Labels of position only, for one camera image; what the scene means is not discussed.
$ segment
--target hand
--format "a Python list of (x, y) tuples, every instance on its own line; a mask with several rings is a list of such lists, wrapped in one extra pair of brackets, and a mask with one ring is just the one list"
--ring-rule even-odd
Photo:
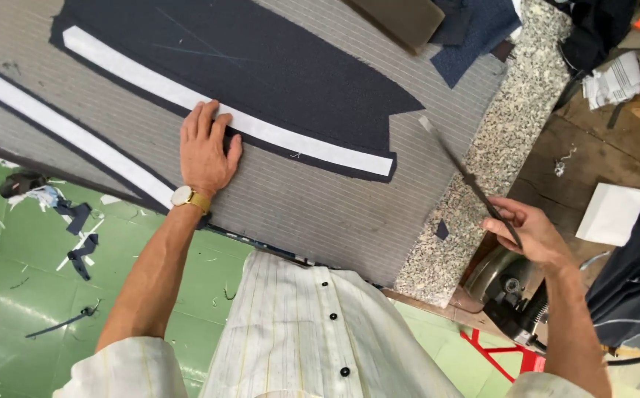
[(224, 113), (212, 122), (219, 102), (200, 102), (180, 128), (180, 169), (185, 185), (209, 199), (227, 186), (241, 157), (241, 135), (232, 138), (225, 156), (222, 140), (232, 115)]
[(524, 250), (519, 249), (502, 221), (494, 218), (483, 220), (480, 227), (496, 234), (504, 247), (524, 254), (545, 269), (578, 266), (571, 250), (541, 209), (507, 198), (489, 198), (489, 201), (502, 208), (500, 215), (514, 226)]

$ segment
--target gold watch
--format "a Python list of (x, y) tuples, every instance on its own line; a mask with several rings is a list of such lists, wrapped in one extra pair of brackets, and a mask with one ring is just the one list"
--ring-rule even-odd
[(209, 213), (209, 206), (212, 205), (212, 202), (209, 198), (195, 192), (195, 190), (193, 190), (190, 185), (183, 185), (180, 188), (175, 189), (175, 192), (173, 192), (173, 197), (170, 198), (170, 201), (175, 206), (182, 206), (186, 203), (191, 203), (195, 206), (201, 207), (202, 211), (205, 212), (205, 214)]

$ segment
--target granite countertop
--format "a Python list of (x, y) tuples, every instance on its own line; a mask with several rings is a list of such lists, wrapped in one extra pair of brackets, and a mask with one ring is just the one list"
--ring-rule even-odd
[[(506, 195), (519, 174), (556, 99), (569, 80), (556, 43), (570, 31), (571, 19), (544, 0), (522, 0), (522, 31), (508, 61), (508, 73), (485, 113), (465, 156), (467, 169), (487, 195)], [(484, 204), (453, 176), (427, 217), (398, 277), (394, 291), (446, 307), (468, 262), (480, 245), (487, 217)], [(449, 236), (434, 234), (440, 220)]]

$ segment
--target gold mesh watch strap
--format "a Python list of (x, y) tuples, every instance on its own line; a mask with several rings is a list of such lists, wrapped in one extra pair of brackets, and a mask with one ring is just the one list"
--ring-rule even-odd
[(209, 213), (209, 206), (212, 205), (212, 202), (209, 198), (194, 191), (190, 195), (190, 198), (187, 199), (187, 203), (191, 203), (195, 206), (201, 207), (205, 214)]

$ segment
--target white shirt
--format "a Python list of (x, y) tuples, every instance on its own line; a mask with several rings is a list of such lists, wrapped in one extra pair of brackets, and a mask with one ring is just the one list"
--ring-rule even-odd
[[(54, 397), (186, 397), (173, 348), (131, 337), (72, 367)], [(548, 373), (509, 397), (591, 397)], [(353, 271), (303, 268), (255, 251), (201, 398), (462, 397), (400, 313)]]

